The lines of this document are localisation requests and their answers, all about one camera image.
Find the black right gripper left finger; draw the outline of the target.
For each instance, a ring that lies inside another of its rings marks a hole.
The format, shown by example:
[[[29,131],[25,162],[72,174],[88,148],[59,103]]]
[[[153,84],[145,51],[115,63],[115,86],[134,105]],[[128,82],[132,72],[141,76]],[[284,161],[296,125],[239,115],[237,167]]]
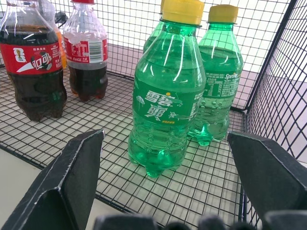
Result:
[[[85,230],[104,137],[98,129],[69,140],[35,178],[1,230]]]

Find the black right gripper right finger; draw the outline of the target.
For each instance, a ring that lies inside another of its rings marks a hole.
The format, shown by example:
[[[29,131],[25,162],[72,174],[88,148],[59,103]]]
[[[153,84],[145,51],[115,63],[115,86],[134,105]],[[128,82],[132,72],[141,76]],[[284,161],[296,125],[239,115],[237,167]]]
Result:
[[[307,168],[276,141],[233,131],[227,141],[259,217],[274,210],[307,210]]]

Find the green Sprite bottle Chinese label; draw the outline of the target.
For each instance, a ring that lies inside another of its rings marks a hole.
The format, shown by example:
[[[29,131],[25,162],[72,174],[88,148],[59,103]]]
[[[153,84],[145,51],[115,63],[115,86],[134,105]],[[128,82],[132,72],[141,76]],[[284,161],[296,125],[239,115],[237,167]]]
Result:
[[[203,8],[201,0],[165,0],[163,28],[136,65],[128,154],[153,178],[186,155],[206,81],[196,39]]]

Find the green Sprite bottle English label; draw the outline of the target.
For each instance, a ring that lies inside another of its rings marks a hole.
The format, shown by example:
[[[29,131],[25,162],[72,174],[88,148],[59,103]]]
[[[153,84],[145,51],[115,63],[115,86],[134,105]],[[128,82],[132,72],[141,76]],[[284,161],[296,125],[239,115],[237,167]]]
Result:
[[[229,111],[243,70],[243,58],[233,32],[237,15],[236,6],[212,6],[208,30],[199,42],[206,84],[189,135],[201,146],[208,146],[212,140],[221,141],[229,127]]]

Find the cola bottle with football label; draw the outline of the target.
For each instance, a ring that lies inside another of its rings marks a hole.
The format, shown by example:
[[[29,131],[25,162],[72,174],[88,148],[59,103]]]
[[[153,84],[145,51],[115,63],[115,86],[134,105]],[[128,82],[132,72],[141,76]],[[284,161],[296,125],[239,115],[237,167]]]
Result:
[[[17,105],[31,121],[59,118],[67,100],[58,37],[37,0],[7,0],[0,23],[0,52]]]

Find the orange soda bottle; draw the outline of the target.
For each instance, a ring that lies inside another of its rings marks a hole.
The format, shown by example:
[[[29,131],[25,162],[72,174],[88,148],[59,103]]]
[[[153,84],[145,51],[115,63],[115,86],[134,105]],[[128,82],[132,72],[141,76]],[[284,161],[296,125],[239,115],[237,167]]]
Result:
[[[48,0],[38,0],[38,11],[41,16],[48,22],[54,29],[59,43],[59,50],[61,55],[62,66],[65,69],[67,66],[66,54],[62,45],[62,34],[55,22],[55,8]]]

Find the cola bottle with barcode label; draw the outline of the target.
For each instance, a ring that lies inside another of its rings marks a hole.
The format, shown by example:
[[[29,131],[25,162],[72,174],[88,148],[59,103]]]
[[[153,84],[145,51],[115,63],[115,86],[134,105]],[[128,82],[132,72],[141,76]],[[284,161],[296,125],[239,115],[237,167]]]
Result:
[[[94,0],[72,2],[72,14],[63,27],[71,91],[84,102],[102,99],[108,85],[107,33],[94,12]]]

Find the green Sprite bottle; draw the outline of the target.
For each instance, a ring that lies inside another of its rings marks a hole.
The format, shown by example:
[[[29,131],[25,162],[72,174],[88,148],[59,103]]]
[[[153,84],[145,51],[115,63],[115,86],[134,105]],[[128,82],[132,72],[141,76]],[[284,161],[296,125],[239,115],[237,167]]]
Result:
[[[164,7],[165,0],[161,0],[161,7],[160,7],[160,21],[158,25],[155,27],[149,38],[146,40],[144,47],[143,47],[143,53],[146,52],[146,50],[150,47],[152,42],[158,37],[158,35],[161,33],[164,22],[162,21],[162,14],[163,14],[163,7]]]

